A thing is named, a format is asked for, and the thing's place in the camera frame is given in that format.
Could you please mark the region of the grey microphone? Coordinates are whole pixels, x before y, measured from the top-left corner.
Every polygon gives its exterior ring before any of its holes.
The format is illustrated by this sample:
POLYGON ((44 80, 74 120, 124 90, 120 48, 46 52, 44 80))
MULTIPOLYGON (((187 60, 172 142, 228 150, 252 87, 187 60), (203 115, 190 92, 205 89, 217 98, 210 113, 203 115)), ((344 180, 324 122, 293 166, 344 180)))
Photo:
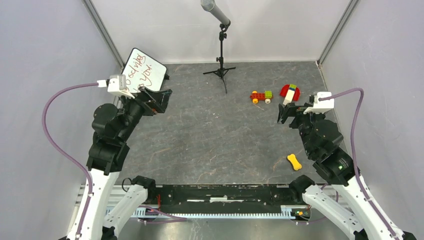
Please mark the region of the grey microphone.
POLYGON ((221 24, 229 26, 231 20, 222 12, 214 0, 200 0, 202 9, 213 15, 221 24))

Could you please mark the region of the right corner aluminium post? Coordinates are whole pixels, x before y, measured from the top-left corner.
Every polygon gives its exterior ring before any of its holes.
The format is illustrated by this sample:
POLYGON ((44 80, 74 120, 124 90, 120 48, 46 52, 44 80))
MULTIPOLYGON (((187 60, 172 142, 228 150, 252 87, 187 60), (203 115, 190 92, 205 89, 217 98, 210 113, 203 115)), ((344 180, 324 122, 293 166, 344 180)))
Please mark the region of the right corner aluminium post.
POLYGON ((316 64, 319 68, 322 68, 325 60, 327 59, 328 55, 330 54, 330 51, 332 50, 333 46, 335 45, 336 41, 338 40, 340 34, 342 33, 345 25, 348 23, 352 13, 356 9, 359 0, 350 0, 343 11, 338 23, 336 24, 332 34, 330 35, 329 40, 327 41, 323 51, 321 52, 319 58, 316 61, 316 64))

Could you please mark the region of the aluminium frame rail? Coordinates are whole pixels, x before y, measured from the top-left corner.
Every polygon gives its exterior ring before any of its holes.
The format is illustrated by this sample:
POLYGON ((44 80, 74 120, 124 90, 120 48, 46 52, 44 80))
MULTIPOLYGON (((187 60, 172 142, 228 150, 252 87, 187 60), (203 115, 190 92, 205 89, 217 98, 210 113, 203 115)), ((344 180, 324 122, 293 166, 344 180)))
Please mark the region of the aluminium frame rail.
POLYGON ((163 211, 160 211, 157 206, 145 205, 144 203, 141 206, 137 206, 133 213, 131 213, 131 218, 134 219, 166 219, 169 216, 174 216, 177 218, 186 218, 186 219, 282 219, 282 220, 300 220, 303 221, 305 217, 310 216, 311 210, 307 208, 307 205, 304 206, 281 206, 280 212, 278 213, 255 213, 255 214, 201 214, 201 213, 176 213, 168 214, 163 211))

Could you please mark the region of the red white toy block figure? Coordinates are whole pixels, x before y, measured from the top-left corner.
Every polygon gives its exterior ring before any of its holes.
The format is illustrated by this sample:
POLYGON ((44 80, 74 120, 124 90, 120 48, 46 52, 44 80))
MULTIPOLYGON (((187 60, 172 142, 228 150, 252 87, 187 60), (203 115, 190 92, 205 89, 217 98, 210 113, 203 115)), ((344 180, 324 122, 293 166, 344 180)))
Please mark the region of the red white toy block figure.
POLYGON ((297 102, 300 98, 301 91, 295 84, 286 84, 282 87, 279 95, 283 98, 282 105, 286 106, 291 102, 297 102))

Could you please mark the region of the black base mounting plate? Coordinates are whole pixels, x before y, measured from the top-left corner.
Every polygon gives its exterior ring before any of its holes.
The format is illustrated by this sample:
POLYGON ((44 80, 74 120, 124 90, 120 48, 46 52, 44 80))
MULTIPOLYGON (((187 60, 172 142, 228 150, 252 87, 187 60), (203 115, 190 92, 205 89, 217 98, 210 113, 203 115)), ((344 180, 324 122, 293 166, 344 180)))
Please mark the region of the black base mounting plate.
POLYGON ((167 214, 276 214, 305 202, 287 184, 164 184, 144 205, 167 214))

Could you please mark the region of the black microphone tripod stand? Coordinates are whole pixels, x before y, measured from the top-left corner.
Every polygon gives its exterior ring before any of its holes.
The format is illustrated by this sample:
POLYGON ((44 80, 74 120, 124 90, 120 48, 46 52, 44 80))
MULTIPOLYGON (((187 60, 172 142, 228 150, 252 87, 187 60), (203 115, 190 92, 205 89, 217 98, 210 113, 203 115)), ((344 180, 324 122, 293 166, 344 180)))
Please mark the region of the black microphone tripod stand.
POLYGON ((228 24, 221 23, 219 25, 220 32, 219 32, 218 39, 220 42, 220 56, 216 58, 216 61, 219 63, 219 68, 217 70, 207 71, 202 73, 203 75, 215 74, 216 76, 218 76, 224 85, 224 91, 226 94, 228 93, 228 89, 227 89, 227 84, 225 80, 225 75, 228 73, 228 71, 236 69, 236 67, 229 67, 229 68, 224 67, 223 42, 227 38, 227 30, 230 25, 231 25, 231 22, 229 22, 228 24))

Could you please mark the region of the yellow bone-shaped eraser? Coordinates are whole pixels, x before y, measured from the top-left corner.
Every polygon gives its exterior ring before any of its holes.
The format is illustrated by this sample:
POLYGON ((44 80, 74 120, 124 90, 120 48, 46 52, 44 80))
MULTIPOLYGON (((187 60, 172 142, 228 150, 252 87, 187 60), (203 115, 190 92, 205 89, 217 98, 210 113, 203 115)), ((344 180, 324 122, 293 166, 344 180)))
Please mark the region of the yellow bone-shaped eraser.
POLYGON ((295 154, 290 154, 287 157, 287 160, 290 162, 292 168, 294 171, 299 171, 302 168, 301 163, 298 161, 295 154))

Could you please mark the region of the left corner aluminium post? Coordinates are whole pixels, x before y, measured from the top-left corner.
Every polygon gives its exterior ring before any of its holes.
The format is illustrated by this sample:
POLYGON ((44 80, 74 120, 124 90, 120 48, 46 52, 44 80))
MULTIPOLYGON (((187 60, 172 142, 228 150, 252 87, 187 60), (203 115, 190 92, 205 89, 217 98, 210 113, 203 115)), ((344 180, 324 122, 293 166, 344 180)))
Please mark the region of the left corner aluminium post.
POLYGON ((121 56, 121 54, 118 51, 118 48, 116 47, 111 35, 109 34, 100 14, 98 13, 94 3, 92 0, 82 0, 81 1, 83 5, 85 6, 88 14, 90 15, 94 25, 96 26, 97 30, 99 31, 101 37, 103 38, 104 42, 106 43, 107 48, 111 52, 113 58, 115 59, 117 65, 120 67, 121 70, 124 69, 124 61, 121 56))

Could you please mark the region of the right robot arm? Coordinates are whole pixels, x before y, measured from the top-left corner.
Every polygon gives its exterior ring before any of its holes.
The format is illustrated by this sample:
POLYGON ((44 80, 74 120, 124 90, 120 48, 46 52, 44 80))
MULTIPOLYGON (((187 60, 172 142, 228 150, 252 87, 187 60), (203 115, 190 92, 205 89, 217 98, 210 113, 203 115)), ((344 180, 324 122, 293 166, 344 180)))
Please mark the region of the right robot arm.
POLYGON ((310 104, 279 104, 277 121, 293 121, 289 127, 297 129, 308 159, 318 175, 342 195, 348 208, 327 196, 306 175, 289 184, 289 199, 295 204, 312 206, 335 224, 351 240, 414 240, 416 237, 401 230, 384 213, 372 194, 354 160, 342 148, 343 135, 335 122, 323 113, 304 113, 310 104))

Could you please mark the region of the white whiteboard with red writing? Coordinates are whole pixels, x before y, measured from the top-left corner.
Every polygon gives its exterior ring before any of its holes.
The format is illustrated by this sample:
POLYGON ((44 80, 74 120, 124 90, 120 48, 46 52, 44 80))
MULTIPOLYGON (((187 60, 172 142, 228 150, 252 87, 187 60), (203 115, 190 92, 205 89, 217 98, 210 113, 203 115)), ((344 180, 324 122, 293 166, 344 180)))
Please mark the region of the white whiteboard with red writing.
POLYGON ((138 93, 144 87, 151 91, 160 91, 165 80, 169 80, 168 68, 148 54, 133 48, 121 72, 126 79, 126 89, 138 93))

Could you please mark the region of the red toy block car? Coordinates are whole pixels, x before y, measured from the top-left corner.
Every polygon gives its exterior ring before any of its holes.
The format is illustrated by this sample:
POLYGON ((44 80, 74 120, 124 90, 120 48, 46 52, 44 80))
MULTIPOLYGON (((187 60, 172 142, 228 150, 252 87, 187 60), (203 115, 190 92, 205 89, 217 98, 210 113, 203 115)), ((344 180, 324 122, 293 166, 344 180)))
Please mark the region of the red toy block car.
POLYGON ((253 104, 258 104, 260 101, 270 104, 274 96, 271 91, 267 90, 265 92, 252 91, 249 97, 253 104))

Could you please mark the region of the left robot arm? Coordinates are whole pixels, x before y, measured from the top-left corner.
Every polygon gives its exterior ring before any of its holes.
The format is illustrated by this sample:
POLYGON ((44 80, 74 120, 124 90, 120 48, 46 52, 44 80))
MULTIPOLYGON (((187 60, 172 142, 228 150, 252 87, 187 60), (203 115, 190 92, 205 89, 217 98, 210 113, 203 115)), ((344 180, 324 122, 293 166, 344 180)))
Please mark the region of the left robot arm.
POLYGON ((151 91, 142 87, 133 98, 122 97, 121 108, 105 103, 95 110, 86 163, 89 177, 66 240, 116 240, 135 210, 156 200, 155 180, 137 176, 124 197, 107 212, 111 192, 130 151, 128 139, 142 117, 166 111, 172 93, 171 89, 151 91))

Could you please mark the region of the corner aluminium post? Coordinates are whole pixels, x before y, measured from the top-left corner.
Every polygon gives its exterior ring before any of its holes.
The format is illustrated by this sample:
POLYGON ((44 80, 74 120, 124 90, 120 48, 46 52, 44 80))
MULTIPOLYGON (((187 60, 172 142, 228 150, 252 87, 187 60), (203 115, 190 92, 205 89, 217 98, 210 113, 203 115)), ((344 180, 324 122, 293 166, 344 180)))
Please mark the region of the corner aluminium post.
POLYGON ((356 9, 359 0, 350 0, 343 11, 338 23, 336 24, 332 34, 330 35, 329 40, 327 41, 323 51, 321 52, 319 58, 316 61, 316 64, 319 68, 322 68, 325 60, 327 59, 328 55, 330 54, 330 51, 332 50, 333 46, 335 45, 336 41, 338 40, 340 34, 342 33, 345 25, 348 23, 352 13, 356 9))
POLYGON ((120 67, 121 70, 124 69, 124 61, 121 56, 121 54, 118 51, 118 48, 116 47, 111 35, 109 34, 100 14, 98 13, 94 3, 92 0, 82 0, 81 1, 83 5, 85 6, 88 14, 90 15, 94 25, 96 26, 97 30, 99 31, 101 37, 103 38, 104 42, 106 43, 107 48, 111 52, 113 58, 115 59, 117 65, 120 67))

